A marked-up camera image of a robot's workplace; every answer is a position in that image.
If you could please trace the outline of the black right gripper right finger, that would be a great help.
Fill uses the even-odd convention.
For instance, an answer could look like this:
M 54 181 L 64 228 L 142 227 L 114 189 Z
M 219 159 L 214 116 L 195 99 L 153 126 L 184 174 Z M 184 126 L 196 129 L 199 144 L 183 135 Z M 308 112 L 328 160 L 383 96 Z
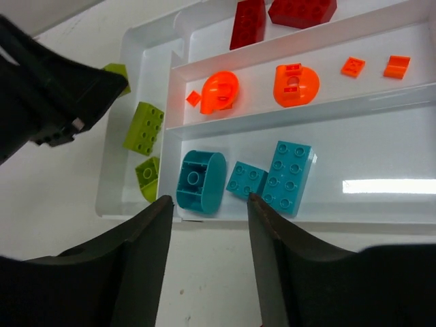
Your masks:
M 359 252 L 321 240 L 261 197 L 247 202 L 264 326 L 434 326 L 435 246 Z

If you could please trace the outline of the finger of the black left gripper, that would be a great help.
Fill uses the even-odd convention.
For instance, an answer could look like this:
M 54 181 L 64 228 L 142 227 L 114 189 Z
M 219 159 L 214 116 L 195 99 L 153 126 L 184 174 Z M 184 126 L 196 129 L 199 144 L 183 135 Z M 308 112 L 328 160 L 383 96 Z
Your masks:
M 126 87 L 122 75 L 51 51 L 1 17 L 1 162 L 28 141 L 60 146 L 89 131 Z

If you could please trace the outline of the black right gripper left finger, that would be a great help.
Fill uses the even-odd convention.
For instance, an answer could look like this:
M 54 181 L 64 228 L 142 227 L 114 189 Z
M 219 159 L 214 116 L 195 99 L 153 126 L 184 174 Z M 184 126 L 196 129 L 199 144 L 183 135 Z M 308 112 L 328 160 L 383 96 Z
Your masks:
M 1 258 L 1 325 L 154 326 L 173 210 L 162 196 L 59 255 Z

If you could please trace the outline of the long lime green lego brick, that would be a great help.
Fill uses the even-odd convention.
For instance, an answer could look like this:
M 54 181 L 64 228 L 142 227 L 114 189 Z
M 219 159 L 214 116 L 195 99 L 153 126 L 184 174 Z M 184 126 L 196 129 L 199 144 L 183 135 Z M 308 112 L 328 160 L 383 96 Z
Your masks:
M 139 102 L 131 120 L 123 147 L 149 156 L 164 121 L 164 112 L 147 102 Z

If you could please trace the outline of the lime curved lego brick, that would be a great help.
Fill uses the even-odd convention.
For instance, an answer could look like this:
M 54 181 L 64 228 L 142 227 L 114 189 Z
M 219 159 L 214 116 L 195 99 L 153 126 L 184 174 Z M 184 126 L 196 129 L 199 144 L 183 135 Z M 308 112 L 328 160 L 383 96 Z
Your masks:
M 139 188 L 143 197 L 150 203 L 157 199 L 159 158 L 151 157 L 135 168 Z

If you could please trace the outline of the teal square lego brick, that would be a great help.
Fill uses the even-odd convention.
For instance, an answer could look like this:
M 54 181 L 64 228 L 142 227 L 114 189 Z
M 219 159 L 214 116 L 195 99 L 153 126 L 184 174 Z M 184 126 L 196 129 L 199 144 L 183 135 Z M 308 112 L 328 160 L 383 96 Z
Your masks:
M 265 170 L 237 161 L 230 175 L 226 190 L 247 200 L 250 193 L 262 195 L 268 173 Z

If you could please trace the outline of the teal curved lego brick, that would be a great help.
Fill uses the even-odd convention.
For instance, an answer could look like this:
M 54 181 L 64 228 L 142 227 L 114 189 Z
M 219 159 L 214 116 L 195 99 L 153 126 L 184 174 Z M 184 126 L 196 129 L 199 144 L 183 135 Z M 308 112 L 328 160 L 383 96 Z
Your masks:
M 178 205 L 205 215 L 215 214 L 223 198 L 227 165 L 220 152 L 189 151 L 183 158 L 176 188 Z

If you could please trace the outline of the orange ring lego piece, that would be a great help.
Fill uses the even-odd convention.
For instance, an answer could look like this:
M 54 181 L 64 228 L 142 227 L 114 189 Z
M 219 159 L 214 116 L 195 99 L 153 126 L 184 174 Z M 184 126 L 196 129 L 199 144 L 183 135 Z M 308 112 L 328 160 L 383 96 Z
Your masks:
M 200 113 L 230 109 L 238 97 L 239 79 L 231 71 L 220 71 L 211 75 L 202 87 Z

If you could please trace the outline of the orange curved lego piece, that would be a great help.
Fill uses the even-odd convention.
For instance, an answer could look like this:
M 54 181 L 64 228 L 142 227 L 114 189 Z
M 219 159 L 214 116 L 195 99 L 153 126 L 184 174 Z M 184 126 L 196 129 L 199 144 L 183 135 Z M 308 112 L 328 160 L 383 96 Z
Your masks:
M 312 102 L 320 89 L 320 78 L 310 67 L 301 63 L 278 65 L 275 72 L 273 96 L 284 108 Z

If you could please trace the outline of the small orange square lego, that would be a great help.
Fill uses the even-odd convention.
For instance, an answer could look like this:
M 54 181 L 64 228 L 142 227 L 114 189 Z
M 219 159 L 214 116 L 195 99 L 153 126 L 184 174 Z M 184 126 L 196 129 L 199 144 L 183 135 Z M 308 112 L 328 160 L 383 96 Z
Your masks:
M 365 61 L 354 57 L 349 57 L 341 69 L 341 73 L 352 78 L 359 77 L 365 66 Z

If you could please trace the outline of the small orange lego clip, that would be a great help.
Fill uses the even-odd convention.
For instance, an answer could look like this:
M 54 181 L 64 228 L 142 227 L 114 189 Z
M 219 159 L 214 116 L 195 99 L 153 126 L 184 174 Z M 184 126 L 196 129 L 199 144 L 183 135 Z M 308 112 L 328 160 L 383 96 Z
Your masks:
M 383 72 L 384 77 L 402 80 L 411 61 L 410 57 L 391 55 Z

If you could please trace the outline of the red sloped lego brick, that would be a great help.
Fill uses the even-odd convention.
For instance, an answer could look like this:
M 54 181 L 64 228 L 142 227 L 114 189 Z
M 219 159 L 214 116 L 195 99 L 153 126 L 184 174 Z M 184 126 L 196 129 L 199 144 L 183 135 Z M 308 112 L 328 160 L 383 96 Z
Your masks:
M 329 22 L 336 0 L 274 0 L 268 10 L 273 24 L 306 29 Z

